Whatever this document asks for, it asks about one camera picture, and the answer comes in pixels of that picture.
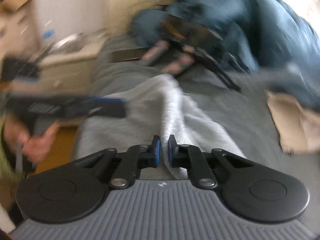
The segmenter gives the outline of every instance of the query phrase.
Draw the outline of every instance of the drawer knob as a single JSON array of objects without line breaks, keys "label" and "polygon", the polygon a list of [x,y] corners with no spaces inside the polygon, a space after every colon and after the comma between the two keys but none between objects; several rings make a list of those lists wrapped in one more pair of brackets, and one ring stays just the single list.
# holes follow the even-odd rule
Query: drawer knob
[{"label": "drawer knob", "polygon": [[54,83],[53,83],[53,88],[59,88],[61,87],[62,83],[60,80],[56,80]]}]

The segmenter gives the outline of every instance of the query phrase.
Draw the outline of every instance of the brown cardboard piece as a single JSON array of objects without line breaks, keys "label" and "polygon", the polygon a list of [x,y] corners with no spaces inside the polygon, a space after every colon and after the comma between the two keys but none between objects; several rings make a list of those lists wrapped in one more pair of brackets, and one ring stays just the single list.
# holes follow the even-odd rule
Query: brown cardboard piece
[{"label": "brown cardboard piece", "polygon": [[1,3],[2,6],[11,11],[16,12],[19,10],[23,5],[25,5],[29,0],[3,0]]},{"label": "brown cardboard piece", "polygon": [[320,152],[320,114],[303,108],[291,95],[267,91],[268,107],[288,154]]}]

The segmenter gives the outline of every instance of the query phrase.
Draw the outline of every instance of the yellow-green sleeve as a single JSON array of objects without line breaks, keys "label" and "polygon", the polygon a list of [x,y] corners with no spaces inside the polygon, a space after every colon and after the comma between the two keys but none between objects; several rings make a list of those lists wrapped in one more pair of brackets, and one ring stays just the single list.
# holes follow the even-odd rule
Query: yellow-green sleeve
[{"label": "yellow-green sleeve", "polygon": [[[0,134],[2,133],[4,126],[4,118],[0,118]],[[13,180],[20,180],[23,174],[17,174],[10,166],[9,161],[6,158],[6,154],[3,149],[2,140],[0,140],[0,178],[7,178]]]}]

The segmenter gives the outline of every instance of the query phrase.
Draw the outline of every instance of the hand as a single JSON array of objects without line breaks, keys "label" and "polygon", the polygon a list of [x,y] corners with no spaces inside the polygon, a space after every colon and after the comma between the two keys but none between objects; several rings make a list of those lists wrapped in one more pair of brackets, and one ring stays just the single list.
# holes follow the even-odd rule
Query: hand
[{"label": "hand", "polygon": [[58,130],[59,124],[55,122],[43,135],[30,137],[27,127],[10,116],[5,120],[3,136],[12,153],[15,154],[17,145],[22,144],[22,154],[27,156],[30,162],[37,164],[50,152]]}]

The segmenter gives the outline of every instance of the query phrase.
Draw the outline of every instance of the person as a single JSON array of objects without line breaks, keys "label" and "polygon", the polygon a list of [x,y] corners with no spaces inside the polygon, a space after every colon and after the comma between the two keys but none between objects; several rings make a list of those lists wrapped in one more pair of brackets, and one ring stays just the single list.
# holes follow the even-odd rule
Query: person
[{"label": "person", "polygon": [[54,143],[59,124],[52,124],[41,136],[30,136],[27,127],[12,115],[0,119],[0,205],[7,210],[15,225],[23,221],[23,217],[15,203],[15,191],[19,182],[27,174],[15,171],[16,149],[23,145],[22,154],[38,164],[48,155]]}]

